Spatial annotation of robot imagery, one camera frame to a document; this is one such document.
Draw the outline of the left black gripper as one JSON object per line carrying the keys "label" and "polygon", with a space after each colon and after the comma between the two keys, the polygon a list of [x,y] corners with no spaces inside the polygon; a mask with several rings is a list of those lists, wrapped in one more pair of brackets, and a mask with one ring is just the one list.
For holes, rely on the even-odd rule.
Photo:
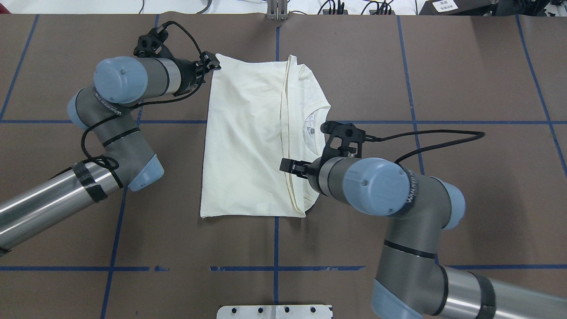
{"label": "left black gripper", "polygon": [[177,67],[181,75],[181,82],[177,94],[190,93],[209,73],[221,70],[220,62],[214,53],[201,52],[200,60],[178,60]]}

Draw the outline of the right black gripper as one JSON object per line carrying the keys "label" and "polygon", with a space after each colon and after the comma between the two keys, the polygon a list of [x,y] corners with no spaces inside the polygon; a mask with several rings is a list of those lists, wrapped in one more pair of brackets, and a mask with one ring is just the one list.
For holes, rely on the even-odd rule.
{"label": "right black gripper", "polygon": [[314,162],[296,161],[290,158],[282,158],[280,163],[280,170],[297,177],[307,179],[310,187],[318,192],[324,194],[319,184],[320,173],[320,159],[315,159]]}

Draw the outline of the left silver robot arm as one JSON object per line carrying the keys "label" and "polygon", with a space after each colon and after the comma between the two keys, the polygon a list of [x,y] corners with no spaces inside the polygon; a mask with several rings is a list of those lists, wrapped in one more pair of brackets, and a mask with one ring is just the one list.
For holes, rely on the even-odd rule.
{"label": "left silver robot arm", "polygon": [[210,52],[196,61],[119,56],[98,63],[93,83],[67,107],[83,129],[84,158],[1,204],[1,255],[119,190],[139,191],[162,178],[164,168],[133,111],[150,98],[192,93],[220,68]]}

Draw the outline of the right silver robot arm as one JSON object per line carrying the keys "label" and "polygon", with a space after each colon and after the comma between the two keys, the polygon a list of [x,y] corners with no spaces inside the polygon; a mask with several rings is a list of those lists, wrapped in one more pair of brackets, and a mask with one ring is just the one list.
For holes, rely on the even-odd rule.
{"label": "right silver robot arm", "polygon": [[457,226],[465,212],[452,184],[382,158],[284,158],[280,170],[362,213],[391,219],[371,297],[381,319],[566,317],[565,298],[435,262],[442,230]]}

